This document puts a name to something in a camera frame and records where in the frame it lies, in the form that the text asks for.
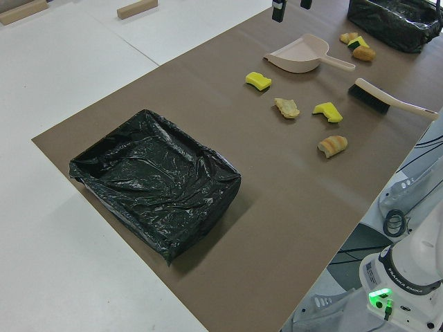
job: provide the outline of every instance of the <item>yellow sponge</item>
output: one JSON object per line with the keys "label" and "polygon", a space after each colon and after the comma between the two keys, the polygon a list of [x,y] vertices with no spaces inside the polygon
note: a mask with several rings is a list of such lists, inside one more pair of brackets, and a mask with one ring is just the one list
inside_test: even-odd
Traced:
{"label": "yellow sponge", "polygon": [[315,106],[312,114],[323,113],[328,122],[340,122],[343,120],[343,116],[337,111],[334,104],[326,102]]}
{"label": "yellow sponge", "polygon": [[347,47],[352,48],[352,49],[357,48],[360,45],[369,47],[369,45],[366,44],[366,41],[363,39],[362,36],[358,36],[357,38],[354,38],[349,43],[347,43]]}
{"label": "yellow sponge", "polygon": [[246,83],[253,85],[257,90],[262,91],[271,86],[272,80],[253,71],[246,75]]}

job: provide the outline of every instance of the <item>dustpan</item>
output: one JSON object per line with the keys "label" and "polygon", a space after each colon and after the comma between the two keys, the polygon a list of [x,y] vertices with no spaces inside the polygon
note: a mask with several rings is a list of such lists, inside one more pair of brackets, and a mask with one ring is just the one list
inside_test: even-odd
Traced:
{"label": "dustpan", "polygon": [[266,54],[264,58],[290,73],[312,71],[321,62],[344,71],[355,69],[354,64],[327,55],[328,50],[329,44],[326,41],[307,33],[280,50]]}

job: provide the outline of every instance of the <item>bread piece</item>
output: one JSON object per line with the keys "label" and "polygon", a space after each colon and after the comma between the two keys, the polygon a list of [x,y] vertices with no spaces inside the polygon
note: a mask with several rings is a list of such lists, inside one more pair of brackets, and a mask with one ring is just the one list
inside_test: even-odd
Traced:
{"label": "bread piece", "polygon": [[375,51],[360,45],[352,52],[352,56],[362,61],[372,61],[375,58]]}
{"label": "bread piece", "polygon": [[300,114],[300,111],[297,109],[297,105],[293,100],[286,100],[282,98],[274,98],[275,105],[280,110],[280,113],[286,119],[294,119]]}
{"label": "bread piece", "polygon": [[347,147],[347,139],[343,136],[330,136],[317,145],[320,151],[325,152],[326,158],[330,158]]}
{"label": "bread piece", "polygon": [[340,40],[347,44],[349,43],[351,40],[356,39],[359,36],[358,33],[343,33],[342,35],[340,35]]}

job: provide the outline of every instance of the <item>black bristles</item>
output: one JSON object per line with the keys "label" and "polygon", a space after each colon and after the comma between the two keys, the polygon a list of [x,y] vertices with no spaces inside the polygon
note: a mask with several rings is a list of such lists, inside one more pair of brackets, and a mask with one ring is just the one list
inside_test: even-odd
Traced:
{"label": "black bristles", "polygon": [[377,112],[385,114],[389,109],[389,104],[382,102],[379,98],[374,97],[370,93],[364,91],[360,86],[354,84],[347,91],[350,95],[361,100]]}

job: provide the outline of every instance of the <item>dustpan handle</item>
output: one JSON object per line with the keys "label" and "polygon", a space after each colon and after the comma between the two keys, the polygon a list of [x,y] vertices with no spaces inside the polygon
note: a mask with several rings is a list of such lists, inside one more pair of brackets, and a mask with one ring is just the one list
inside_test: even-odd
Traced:
{"label": "dustpan handle", "polygon": [[355,69],[355,64],[350,64],[349,62],[330,57],[329,55],[321,57],[320,61],[329,64],[330,66],[343,69],[344,71],[353,71]]}

